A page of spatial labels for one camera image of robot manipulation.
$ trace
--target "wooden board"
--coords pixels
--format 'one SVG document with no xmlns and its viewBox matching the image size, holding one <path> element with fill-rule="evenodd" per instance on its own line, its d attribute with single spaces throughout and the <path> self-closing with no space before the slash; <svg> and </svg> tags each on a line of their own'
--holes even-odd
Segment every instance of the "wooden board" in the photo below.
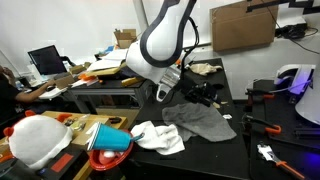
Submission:
<svg viewBox="0 0 320 180">
<path fill-rule="evenodd" d="M 86 73 L 86 76 L 104 76 L 104 75 L 113 75 L 120 71 L 121 68 L 126 67 L 127 64 L 124 62 L 117 68 L 109 68 L 99 71 L 90 71 Z"/>
</svg>

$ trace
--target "computer monitor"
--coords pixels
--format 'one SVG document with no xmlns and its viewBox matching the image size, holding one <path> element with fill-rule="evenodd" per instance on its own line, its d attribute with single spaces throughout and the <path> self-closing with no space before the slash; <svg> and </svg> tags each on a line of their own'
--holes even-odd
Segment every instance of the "computer monitor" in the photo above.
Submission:
<svg viewBox="0 0 320 180">
<path fill-rule="evenodd" d="M 33 64 L 42 75 L 67 72 L 54 45 L 28 52 Z"/>
</svg>

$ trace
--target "red-handled tool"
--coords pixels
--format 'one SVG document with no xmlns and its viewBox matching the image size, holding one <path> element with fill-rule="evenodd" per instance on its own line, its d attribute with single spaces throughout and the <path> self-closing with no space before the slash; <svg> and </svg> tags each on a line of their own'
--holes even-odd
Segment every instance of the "red-handled tool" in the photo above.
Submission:
<svg viewBox="0 0 320 180">
<path fill-rule="evenodd" d="M 268 133 L 268 134 L 280 134 L 281 133 L 281 127 L 278 126 L 278 125 L 274 125 L 274 124 L 270 124 L 269 122 L 267 121 L 264 121 L 262 119 L 257 119 L 257 118 L 253 118 L 252 116 L 249 116 L 249 115 L 243 115 L 242 117 L 242 123 L 245 125 L 245 129 L 248 129 L 250 126 L 248 125 L 251 125 L 251 123 L 257 123 L 257 124 L 262 124 L 262 125 L 265 125 L 266 128 L 265 128 L 265 131 Z"/>
<path fill-rule="evenodd" d="M 306 179 L 304 175 L 299 173 L 294 168 L 290 167 L 287 162 L 281 161 L 272 151 L 270 146 L 264 145 L 263 143 L 258 144 L 258 151 L 267 161 L 273 161 L 276 163 L 276 166 L 285 172 L 291 174 L 294 178 L 303 180 Z"/>
</svg>

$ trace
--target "robotic arm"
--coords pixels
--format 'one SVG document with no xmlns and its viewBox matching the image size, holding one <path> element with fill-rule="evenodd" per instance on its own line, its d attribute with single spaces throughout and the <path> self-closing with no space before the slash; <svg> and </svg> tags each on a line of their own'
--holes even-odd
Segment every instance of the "robotic arm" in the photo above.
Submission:
<svg viewBox="0 0 320 180">
<path fill-rule="evenodd" d="M 197 85 L 187 77 L 181 79 L 181 70 L 172 66 L 180 58 L 184 28 L 196 1 L 164 0 L 157 18 L 143 33 L 141 40 L 133 43 L 128 50 L 127 65 L 159 85 L 157 100 L 160 102 L 166 97 L 161 98 L 160 92 L 168 94 L 173 89 L 180 90 L 186 99 L 194 103 L 206 106 L 212 102 L 220 103 L 212 85 Z"/>
</svg>

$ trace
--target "white device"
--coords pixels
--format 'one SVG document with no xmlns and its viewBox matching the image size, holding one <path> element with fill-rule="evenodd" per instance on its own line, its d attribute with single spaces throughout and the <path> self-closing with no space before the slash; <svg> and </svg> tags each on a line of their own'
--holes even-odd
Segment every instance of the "white device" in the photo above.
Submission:
<svg viewBox="0 0 320 180">
<path fill-rule="evenodd" d="M 166 94 L 179 82 L 180 69 L 171 66 L 180 57 L 183 32 L 196 0 L 164 0 L 160 13 L 129 47 L 126 63 L 133 71 L 158 84 Z"/>
<path fill-rule="evenodd" d="M 300 95 L 305 91 L 315 67 L 313 64 L 287 64 L 282 66 L 277 71 L 274 84 L 280 85 L 289 79 L 292 81 L 289 91 L 292 94 Z"/>
<path fill-rule="evenodd" d="M 320 64 L 316 65 L 312 82 L 296 105 L 297 113 L 303 118 L 320 125 Z"/>
</svg>

